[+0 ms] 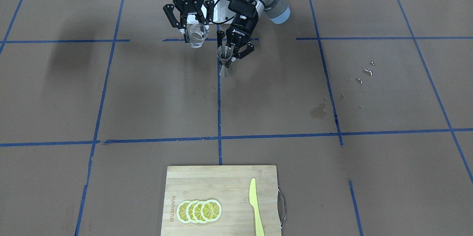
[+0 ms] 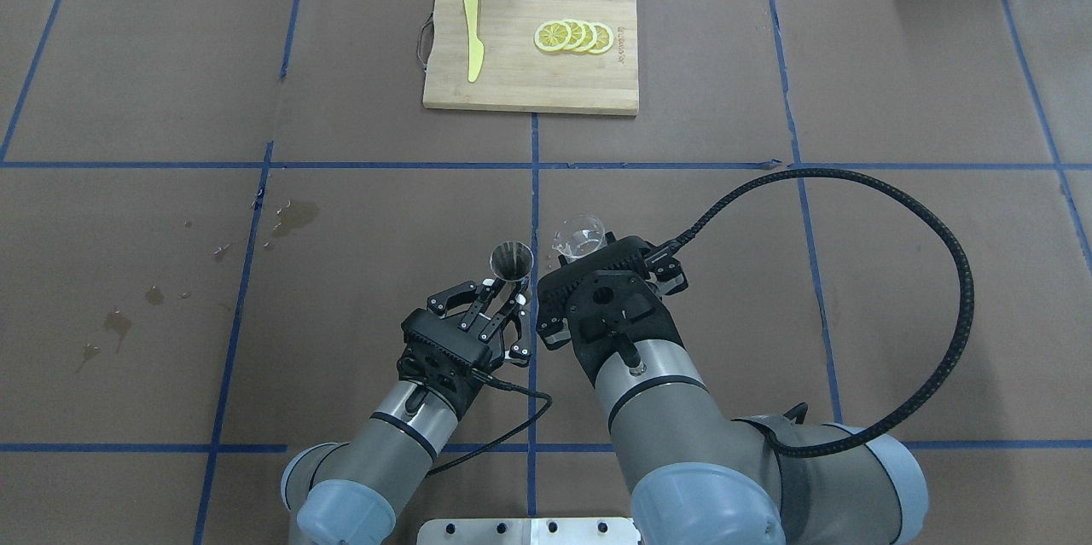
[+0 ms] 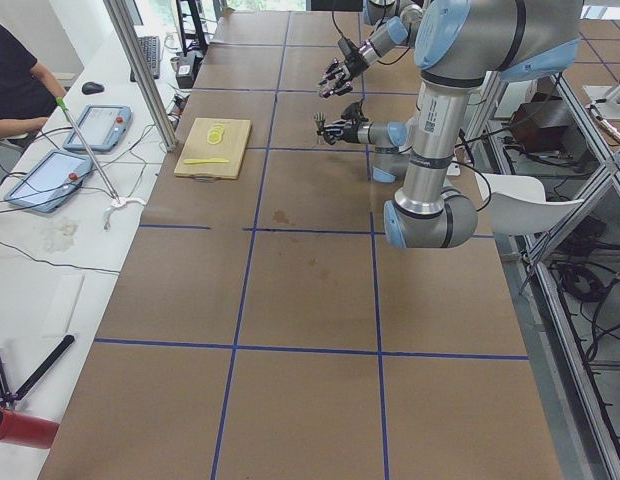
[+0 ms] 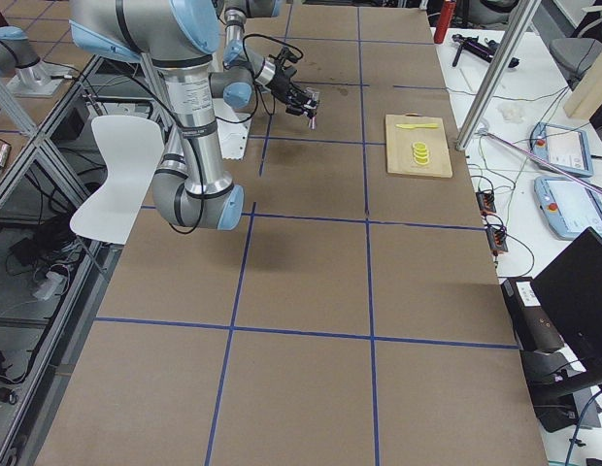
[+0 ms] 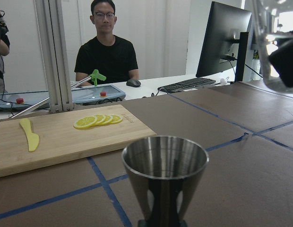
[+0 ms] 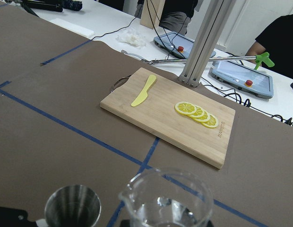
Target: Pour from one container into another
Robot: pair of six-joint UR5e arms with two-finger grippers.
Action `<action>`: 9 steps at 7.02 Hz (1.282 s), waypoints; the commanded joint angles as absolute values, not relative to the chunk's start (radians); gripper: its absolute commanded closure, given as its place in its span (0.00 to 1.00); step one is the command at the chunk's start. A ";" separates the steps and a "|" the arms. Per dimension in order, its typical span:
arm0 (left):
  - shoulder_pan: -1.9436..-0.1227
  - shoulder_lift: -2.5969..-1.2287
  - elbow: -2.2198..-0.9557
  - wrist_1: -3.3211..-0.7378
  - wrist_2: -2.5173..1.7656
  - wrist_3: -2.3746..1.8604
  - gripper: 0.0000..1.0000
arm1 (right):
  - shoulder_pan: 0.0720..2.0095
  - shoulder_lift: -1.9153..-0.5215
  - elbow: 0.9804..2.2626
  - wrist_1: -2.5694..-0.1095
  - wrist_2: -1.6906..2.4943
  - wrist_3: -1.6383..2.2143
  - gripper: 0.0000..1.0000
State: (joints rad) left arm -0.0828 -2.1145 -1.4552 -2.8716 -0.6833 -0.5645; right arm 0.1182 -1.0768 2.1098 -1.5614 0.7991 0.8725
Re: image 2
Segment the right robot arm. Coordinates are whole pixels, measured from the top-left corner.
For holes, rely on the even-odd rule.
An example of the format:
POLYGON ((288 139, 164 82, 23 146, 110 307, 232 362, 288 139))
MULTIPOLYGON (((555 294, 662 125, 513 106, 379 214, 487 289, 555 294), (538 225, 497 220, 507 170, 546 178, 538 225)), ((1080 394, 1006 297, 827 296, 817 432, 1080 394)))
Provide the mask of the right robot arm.
POLYGON ((767 441, 834 443, 853 427, 726 418, 670 312, 636 270, 561 266, 537 288, 546 346, 570 345, 598 398, 645 544, 909 544, 931 506, 923 470, 882 435, 820 458, 767 441))

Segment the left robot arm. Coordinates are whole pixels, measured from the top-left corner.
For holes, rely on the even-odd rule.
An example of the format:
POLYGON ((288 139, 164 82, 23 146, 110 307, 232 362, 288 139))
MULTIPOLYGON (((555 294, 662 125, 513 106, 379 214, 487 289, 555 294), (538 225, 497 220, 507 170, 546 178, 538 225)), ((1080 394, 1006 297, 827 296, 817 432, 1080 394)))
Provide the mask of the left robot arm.
POLYGON ((402 322, 397 383, 347 443, 312 445, 285 467, 280 495, 292 544, 380 544, 422 483, 483 455, 525 430, 510 433, 461 458, 440 462, 468 408, 491 388, 546 408, 549 395, 499 379, 505 365, 531 360, 529 281, 467 281, 435 293, 402 322))

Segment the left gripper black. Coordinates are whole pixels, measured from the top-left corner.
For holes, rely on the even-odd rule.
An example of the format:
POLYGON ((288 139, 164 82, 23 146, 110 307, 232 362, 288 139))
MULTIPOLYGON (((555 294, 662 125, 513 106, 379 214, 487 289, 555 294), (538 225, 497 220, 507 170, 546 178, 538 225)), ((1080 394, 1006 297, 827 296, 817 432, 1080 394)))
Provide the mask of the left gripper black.
MULTIPOLYGON (((477 339, 486 346, 486 356, 477 362, 479 365, 530 365, 533 325, 526 294, 512 289, 499 309, 488 316, 495 297, 495 280, 465 281, 430 296, 427 310, 441 319, 456 319, 456 325, 483 324, 477 339)), ((471 374, 472 366, 412 333, 405 333, 404 343, 397 359, 397 380, 425 386, 446 401, 456 420, 464 418, 483 388, 483 382, 471 374)))

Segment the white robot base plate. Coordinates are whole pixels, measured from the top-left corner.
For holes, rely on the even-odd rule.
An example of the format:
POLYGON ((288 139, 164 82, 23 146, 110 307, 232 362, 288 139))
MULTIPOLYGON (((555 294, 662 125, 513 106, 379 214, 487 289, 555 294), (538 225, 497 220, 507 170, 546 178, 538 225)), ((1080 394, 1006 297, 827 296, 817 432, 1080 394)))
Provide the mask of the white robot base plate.
POLYGON ((641 544, 631 518, 437 519, 418 531, 417 544, 641 544))

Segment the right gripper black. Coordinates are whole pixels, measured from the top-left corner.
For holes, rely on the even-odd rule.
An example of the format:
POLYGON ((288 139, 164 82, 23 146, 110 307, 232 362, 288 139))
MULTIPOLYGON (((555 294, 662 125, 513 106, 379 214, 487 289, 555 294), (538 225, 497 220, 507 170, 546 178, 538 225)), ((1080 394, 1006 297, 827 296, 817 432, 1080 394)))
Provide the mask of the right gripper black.
POLYGON ((682 337, 660 297, 688 288, 677 260, 653 268, 655 291, 634 270, 594 270, 587 275, 550 272, 536 287, 535 330, 546 349, 570 345, 578 365, 596 386, 598 374, 615 355, 636 366, 645 358, 636 344, 667 340, 682 347, 682 337))

